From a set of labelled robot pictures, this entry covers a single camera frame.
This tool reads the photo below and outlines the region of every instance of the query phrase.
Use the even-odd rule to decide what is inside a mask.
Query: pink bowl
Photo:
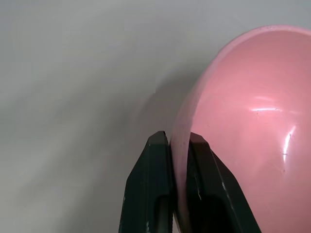
[[[237,178],[264,233],[311,231],[311,32],[254,29],[225,46],[185,100],[171,140],[180,223],[190,132]]]

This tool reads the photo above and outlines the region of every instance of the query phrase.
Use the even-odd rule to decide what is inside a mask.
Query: gray wall
[[[266,24],[311,29],[311,1],[1,0],[1,232],[117,232],[147,137]]]

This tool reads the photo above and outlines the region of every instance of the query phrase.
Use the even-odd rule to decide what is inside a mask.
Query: white background
[[[117,232],[147,138],[219,49],[309,0],[1,0],[0,231]]]

